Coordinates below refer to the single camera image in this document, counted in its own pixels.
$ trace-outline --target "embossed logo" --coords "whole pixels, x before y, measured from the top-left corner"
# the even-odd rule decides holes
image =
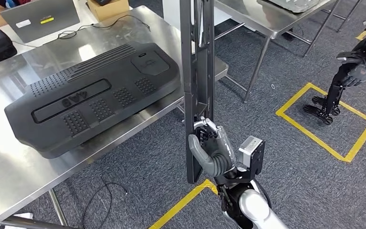
[[[81,92],[68,96],[68,98],[63,99],[62,105],[65,108],[68,108],[68,107],[72,106],[73,104],[83,101],[84,99],[86,99],[86,97],[88,97],[88,93],[85,91],[81,91]]]

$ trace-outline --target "metal table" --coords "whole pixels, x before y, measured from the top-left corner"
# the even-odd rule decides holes
[[[0,62],[0,222],[175,109],[183,101],[183,91],[178,89],[55,159],[41,157],[34,149],[15,138],[3,109],[21,97],[28,84],[105,51],[129,41],[155,42],[181,68],[180,32],[176,28],[145,6],[120,14],[103,24],[109,25],[125,14],[141,19],[150,26],[150,31],[136,19],[126,17],[111,29],[89,27],[79,31],[72,39],[55,40]],[[216,59],[215,66],[218,78],[226,74],[228,66],[225,63]],[[12,223],[12,219],[10,217],[6,223]]]
[[[312,41],[309,41],[305,38],[302,38],[290,31],[290,28],[294,27],[296,24],[300,23],[301,21],[307,19],[308,17],[312,16],[316,12],[323,9],[323,7],[335,3],[332,9],[330,10],[328,16],[326,17],[325,21],[323,22],[322,26],[319,28],[316,36]],[[322,0],[319,4],[315,5],[314,7],[310,8],[309,10],[299,13],[293,14],[290,11],[287,11],[277,5],[270,3],[264,0],[215,0],[215,6],[222,10],[223,12],[232,16],[235,21],[241,22],[234,28],[216,36],[216,39],[230,33],[231,31],[243,26],[247,25],[249,27],[254,28],[255,30],[259,31],[261,34],[265,36],[264,46],[259,56],[259,60],[256,65],[256,69],[252,75],[252,78],[249,82],[247,88],[242,86],[240,83],[235,81],[234,79],[227,77],[233,83],[238,85],[240,88],[246,91],[246,95],[244,98],[244,102],[246,103],[249,97],[249,93],[258,77],[260,66],[262,64],[264,55],[267,51],[267,47],[270,43],[271,39],[277,38],[279,35],[283,34],[284,32],[288,32],[289,34],[293,35],[297,39],[309,44],[308,49],[305,52],[305,55],[309,53],[311,48],[314,46],[316,40],[318,39],[319,35],[322,32],[322,29],[326,26],[329,18],[334,14],[336,7],[338,6],[340,0]]]

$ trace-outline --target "black plastic cover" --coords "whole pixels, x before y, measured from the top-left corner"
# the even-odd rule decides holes
[[[179,86],[172,58],[134,42],[29,85],[5,113],[20,142],[55,158]]]

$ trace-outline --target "yellow sticker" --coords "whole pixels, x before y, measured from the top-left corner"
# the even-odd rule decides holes
[[[40,24],[45,24],[45,23],[53,21],[53,20],[54,20],[54,18],[48,18],[48,19],[40,21]]]

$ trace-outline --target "laptop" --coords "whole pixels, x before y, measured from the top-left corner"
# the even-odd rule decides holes
[[[24,43],[80,22],[73,0],[37,0],[0,15]]]

